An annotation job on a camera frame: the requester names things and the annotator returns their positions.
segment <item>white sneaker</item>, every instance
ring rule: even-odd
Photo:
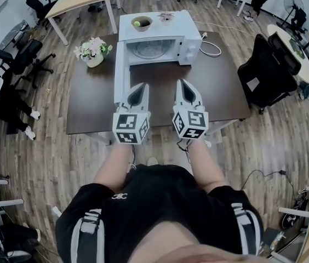
[[[243,18],[248,21],[254,21],[254,19],[251,16],[244,16]]]
[[[40,232],[40,230],[39,229],[35,229],[36,230],[36,232],[38,233],[38,238],[36,239],[38,242],[40,242],[41,241],[41,232]]]
[[[250,16],[251,15],[249,10],[243,10],[242,13],[244,13],[246,16]]]
[[[36,135],[29,126],[25,129],[24,133],[29,137],[30,140],[35,139]]]
[[[39,120],[40,119],[40,112],[32,109],[32,112],[30,113],[30,117],[33,117],[35,120]]]
[[[148,167],[151,165],[155,165],[155,164],[158,164],[158,160],[156,158],[154,157],[148,158],[147,163],[146,163]]]

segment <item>potted plant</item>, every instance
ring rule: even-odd
[[[158,17],[161,22],[167,25],[173,20],[174,14],[170,12],[161,12]]]
[[[112,45],[107,45],[99,37],[91,38],[89,41],[83,43],[80,47],[76,47],[74,53],[77,59],[82,59],[89,67],[96,67],[104,60]]]

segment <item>logo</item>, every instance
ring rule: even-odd
[[[112,197],[112,199],[126,199],[127,198],[127,193],[125,193],[125,194],[122,194],[122,193],[120,193],[120,194],[116,194],[116,195],[114,195],[113,197]]]

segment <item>bowl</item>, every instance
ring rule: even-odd
[[[143,22],[146,22],[146,23],[150,23],[149,25],[147,26],[135,26],[134,23],[135,22],[139,22],[140,24],[142,24]],[[146,31],[147,29],[149,29],[151,27],[153,23],[153,20],[149,17],[149,16],[144,16],[144,15],[141,15],[141,16],[137,16],[135,18],[133,18],[131,20],[131,24],[132,26],[137,30],[137,31],[140,31],[140,32],[144,32]]]

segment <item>white microwave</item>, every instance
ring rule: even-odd
[[[130,66],[155,62],[178,61],[192,65],[197,57],[202,38],[186,10],[171,12],[173,20],[162,22],[160,12],[122,15],[119,21],[115,70],[115,104],[130,89]],[[131,24],[137,16],[149,16],[152,25],[139,32]]]

